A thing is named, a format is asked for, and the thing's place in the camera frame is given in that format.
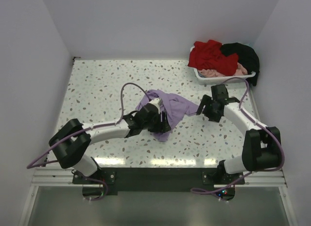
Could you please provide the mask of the lilac t shirt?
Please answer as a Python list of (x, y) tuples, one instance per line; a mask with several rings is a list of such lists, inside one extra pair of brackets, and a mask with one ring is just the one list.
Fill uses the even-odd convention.
[(186, 98), (173, 94), (165, 93), (162, 90), (149, 90), (147, 91), (148, 97), (153, 100), (160, 98), (162, 105), (161, 111), (167, 112), (168, 124), (171, 129), (174, 129), (182, 120), (185, 115), (188, 117), (196, 115), (199, 105), (187, 100)]

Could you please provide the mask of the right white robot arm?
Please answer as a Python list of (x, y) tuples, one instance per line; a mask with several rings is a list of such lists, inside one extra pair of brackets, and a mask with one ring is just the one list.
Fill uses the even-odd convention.
[(196, 114), (203, 114), (212, 122), (219, 122), (225, 117), (244, 135), (242, 154), (220, 161), (216, 172), (211, 176), (213, 181), (226, 184), (233, 179), (234, 174), (246, 171), (273, 172), (284, 165), (285, 155), (279, 129), (256, 120), (237, 98), (213, 99), (204, 95)]

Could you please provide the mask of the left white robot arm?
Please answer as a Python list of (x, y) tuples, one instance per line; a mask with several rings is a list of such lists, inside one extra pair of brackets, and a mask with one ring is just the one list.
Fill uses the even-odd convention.
[(143, 130), (160, 134), (171, 130), (167, 112), (154, 101), (122, 116), (119, 122), (85, 124), (72, 119), (50, 139), (49, 146), (61, 168), (73, 168), (89, 183), (96, 183), (101, 177), (100, 167), (95, 159), (85, 154), (88, 146), (109, 139), (133, 137)]

